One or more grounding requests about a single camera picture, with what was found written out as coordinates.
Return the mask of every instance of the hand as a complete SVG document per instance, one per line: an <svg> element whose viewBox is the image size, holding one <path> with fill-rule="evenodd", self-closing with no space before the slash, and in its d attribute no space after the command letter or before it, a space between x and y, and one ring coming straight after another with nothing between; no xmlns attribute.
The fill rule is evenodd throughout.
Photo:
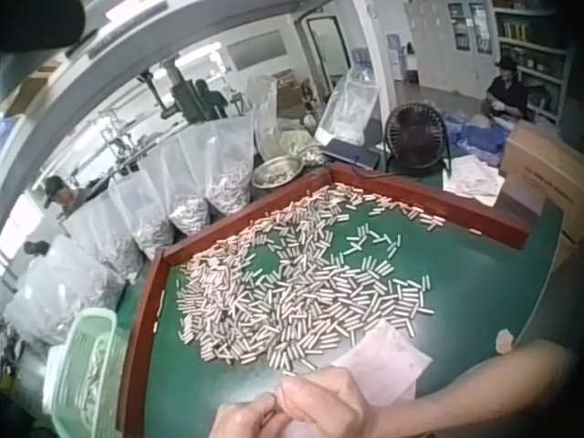
<svg viewBox="0 0 584 438"><path fill-rule="evenodd" d="M493 110L495 111L505 111L506 106L505 103L503 103L500 100L495 100L492 104L491 107L493 108Z"/></svg>
<svg viewBox="0 0 584 438"><path fill-rule="evenodd" d="M250 403L219 407L210 438L278 438L291 418L276 412L276 397L265 392Z"/></svg>
<svg viewBox="0 0 584 438"><path fill-rule="evenodd" d="M276 395L284 413L315 424L322 438L370 438L373 434L376 411L344 368L284 378Z"/></svg>

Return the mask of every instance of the forearm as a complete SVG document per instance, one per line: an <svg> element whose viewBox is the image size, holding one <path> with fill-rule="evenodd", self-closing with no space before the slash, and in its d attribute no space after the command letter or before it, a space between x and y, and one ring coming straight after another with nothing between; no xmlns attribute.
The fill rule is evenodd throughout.
<svg viewBox="0 0 584 438"><path fill-rule="evenodd" d="M518 119L523 119L523 112L515 107L508 107L505 106L505 111L511 114L513 117L517 117Z"/></svg>
<svg viewBox="0 0 584 438"><path fill-rule="evenodd" d="M570 362L566 350L549 342L514 350L489 360L435 394L380 409L373 437L440 431L534 407L555 393Z"/></svg>

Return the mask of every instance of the black fan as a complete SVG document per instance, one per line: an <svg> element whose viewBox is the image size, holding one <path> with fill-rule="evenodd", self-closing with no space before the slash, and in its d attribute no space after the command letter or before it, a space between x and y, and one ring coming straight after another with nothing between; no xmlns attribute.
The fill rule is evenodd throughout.
<svg viewBox="0 0 584 438"><path fill-rule="evenodd" d="M446 125L440 112L430 105L407 103L394 109L385 122L384 141L396 172L411 176L439 172L444 155L450 171Z"/></svg>

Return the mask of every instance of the man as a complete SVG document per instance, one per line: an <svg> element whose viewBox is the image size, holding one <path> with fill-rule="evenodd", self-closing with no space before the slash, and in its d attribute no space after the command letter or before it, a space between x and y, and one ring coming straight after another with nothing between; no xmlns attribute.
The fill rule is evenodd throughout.
<svg viewBox="0 0 584 438"><path fill-rule="evenodd" d="M517 63L511 57L503 56L496 66L499 67L499 76L486 91L481 112L486 116L526 119L527 89L517 78Z"/></svg>
<svg viewBox="0 0 584 438"><path fill-rule="evenodd" d="M219 91L211 91L207 81L204 79L197 79L194 83L197 87L197 91L201 95L203 104L205 106L205 112L211 114L211 120L227 119L227 113L225 108L229 103L227 99Z"/></svg>
<svg viewBox="0 0 584 438"><path fill-rule="evenodd" d="M89 199L90 194L91 189L71 189L60 176L49 176L45 180L45 209L53 202L58 203L65 217L69 217Z"/></svg>

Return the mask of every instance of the shelf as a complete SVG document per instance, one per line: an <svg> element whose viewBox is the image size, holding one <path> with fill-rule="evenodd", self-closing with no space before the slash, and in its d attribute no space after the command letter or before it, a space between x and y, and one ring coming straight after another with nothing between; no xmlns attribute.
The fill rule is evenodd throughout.
<svg viewBox="0 0 584 438"><path fill-rule="evenodd" d="M510 9L507 7L495 7L495 12L499 14L509 14L511 16L552 16L554 11L546 9Z"/></svg>
<svg viewBox="0 0 584 438"><path fill-rule="evenodd" d="M563 49L563 48L545 47L545 46L540 46L539 44L527 43L526 41L519 41L518 39L513 39L513 38L504 38L501 36L499 37L499 42L512 44L514 46L531 48L532 50L538 50L540 52L549 53L551 55L565 56L568 53L568 51L566 49Z"/></svg>
<svg viewBox="0 0 584 438"><path fill-rule="evenodd" d="M531 68L517 66L517 69L519 71L522 71L523 73L528 74L528 75L547 80L548 82L553 82L554 84L558 84L560 86L564 83L564 81L562 79L554 78L553 76L547 75L547 74L542 73L542 72L537 71L537 70L533 70Z"/></svg>
<svg viewBox="0 0 584 438"><path fill-rule="evenodd" d="M537 114L541 114L542 116L547 117L548 119L552 119L553 121L557 121L558 120L558 116L556 114L553 114L549 111L546 111L544 109L541 109L539 107L536 107L535 105L531 104L531 103L527 103L527 107L530 110L535 111Z"/></svg>

